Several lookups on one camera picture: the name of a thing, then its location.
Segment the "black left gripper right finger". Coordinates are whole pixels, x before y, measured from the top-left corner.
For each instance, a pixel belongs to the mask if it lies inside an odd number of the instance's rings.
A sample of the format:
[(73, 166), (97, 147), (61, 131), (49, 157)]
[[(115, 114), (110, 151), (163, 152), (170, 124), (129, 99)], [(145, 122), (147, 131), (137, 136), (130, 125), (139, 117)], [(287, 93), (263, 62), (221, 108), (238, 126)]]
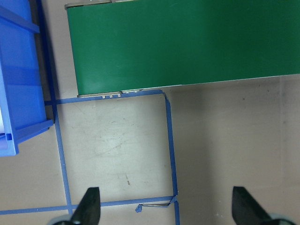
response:
[(245, 187), (232, 190), (232, 217), (237, 225), (262, 225), (272, 220)]

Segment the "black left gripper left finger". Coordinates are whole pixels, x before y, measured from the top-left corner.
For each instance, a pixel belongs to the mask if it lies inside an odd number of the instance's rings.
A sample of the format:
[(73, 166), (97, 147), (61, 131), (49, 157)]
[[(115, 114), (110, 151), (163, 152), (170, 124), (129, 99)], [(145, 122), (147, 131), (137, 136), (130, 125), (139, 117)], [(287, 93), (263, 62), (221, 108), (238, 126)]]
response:
[(73, 213), (70, 222), (73, 225), (98, 225), (100, 215), (99, 187), (89, 187)]

